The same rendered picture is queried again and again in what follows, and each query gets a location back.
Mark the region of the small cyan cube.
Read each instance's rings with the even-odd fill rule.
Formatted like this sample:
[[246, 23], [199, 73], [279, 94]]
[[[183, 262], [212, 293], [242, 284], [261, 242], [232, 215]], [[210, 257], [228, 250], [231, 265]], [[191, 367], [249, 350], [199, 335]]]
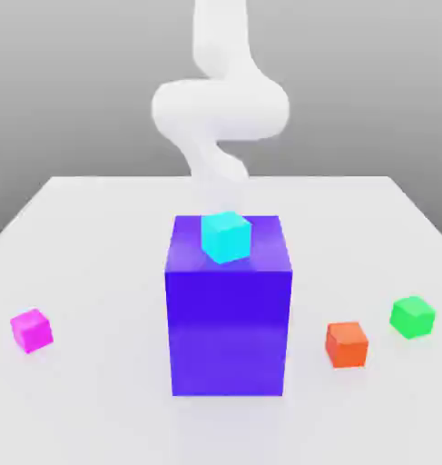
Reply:
[[224, 264], [250, 256], [252, 226], [236, 212], [201, 218], [201, 248], [216, 263]]

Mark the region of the small orange cube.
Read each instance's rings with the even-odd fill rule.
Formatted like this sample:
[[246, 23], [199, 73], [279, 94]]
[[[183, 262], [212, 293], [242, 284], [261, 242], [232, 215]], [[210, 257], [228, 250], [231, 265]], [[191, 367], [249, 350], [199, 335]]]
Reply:
[[368, 338], [358, 322], [330, 323], [325, 349], [334, 368], [364, 367]]

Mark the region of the small green cube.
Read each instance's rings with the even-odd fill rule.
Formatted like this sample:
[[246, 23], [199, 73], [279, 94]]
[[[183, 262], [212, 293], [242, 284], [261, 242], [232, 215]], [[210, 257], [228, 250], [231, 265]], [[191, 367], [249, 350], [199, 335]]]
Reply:
[[389, 323], [406, 339], [432, 332], [436, 311], [418, 296], [409, 296], [393, 303]]

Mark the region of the small magenta cube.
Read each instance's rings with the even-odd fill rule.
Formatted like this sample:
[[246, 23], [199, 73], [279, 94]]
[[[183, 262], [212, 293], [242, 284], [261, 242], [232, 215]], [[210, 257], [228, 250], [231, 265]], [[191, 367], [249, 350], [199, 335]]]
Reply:
[[31, 353], [54, 341], [49, 320], [36, 308], [10, 320], [15, 342], [25, 353]]

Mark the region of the large blue box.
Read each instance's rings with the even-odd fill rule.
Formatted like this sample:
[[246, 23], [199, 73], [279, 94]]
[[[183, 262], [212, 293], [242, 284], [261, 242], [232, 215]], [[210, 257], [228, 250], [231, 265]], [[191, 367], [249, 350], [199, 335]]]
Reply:
[[165, 295], [175, 396], [283, 393], [293, 271], [276, 216], [251, 216], [250, 256], [218, 264], [201, 218], [176, 216]]

